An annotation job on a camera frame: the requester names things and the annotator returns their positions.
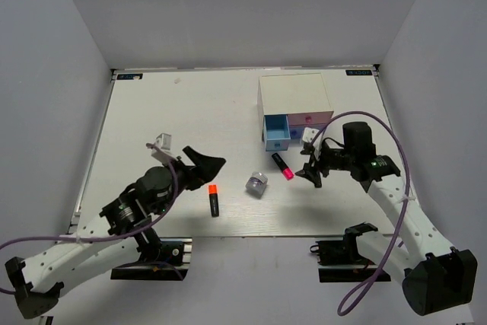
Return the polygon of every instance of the black and pink marker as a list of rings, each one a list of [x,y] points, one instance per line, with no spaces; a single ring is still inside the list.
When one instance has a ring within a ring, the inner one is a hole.
[[[294,173],[291,169],[289,169],[289,166],[284,162],[284,160],[282,160],[281,156],[277,152],[272,154],[272,159],[275,161],[279,169],[281,169],[282,175],[284,175],[287,180],[294,178]]]

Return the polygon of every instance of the black and orange marker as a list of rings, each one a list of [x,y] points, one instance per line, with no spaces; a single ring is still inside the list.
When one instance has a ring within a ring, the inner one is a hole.
[[[210,209],[212,210],[212,217],[218,217],[220,215],[220,209],[218,208],[218,191],[216,184],[208,186],[208,193],[210,196]]]

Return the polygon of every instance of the pink drawer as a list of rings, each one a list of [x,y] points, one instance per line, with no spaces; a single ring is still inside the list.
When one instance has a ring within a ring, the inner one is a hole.
[[[289,126],[323,125],[332,118],[333,112],[288,114]]]

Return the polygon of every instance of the pink cap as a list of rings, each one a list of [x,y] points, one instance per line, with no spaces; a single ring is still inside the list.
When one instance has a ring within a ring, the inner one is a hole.
[[[284,169],[282,171],[282,173],[284,174],[285,178],[287,180],[291,180],[292,178],[294,178],[294,173],[291,171],[291,169],[287,168],[287,169]]]

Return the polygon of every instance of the drawer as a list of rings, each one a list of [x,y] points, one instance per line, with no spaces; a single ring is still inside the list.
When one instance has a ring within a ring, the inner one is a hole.
[[[333,111],[288,114],[290,126],[322,125],[332,118]]]
[[[289,147],[288,117],[285,114],[264,116],[264,143],[266,151],[284,151]]]
[[[289,126],[289,135],[291,136],[292,140],[298,140],[301,139],[301,136],[303,135],[303,131],[306,127],[310,127],[312,129],[321,129],[325,125],[326,123],[323,123],[321,125]]]

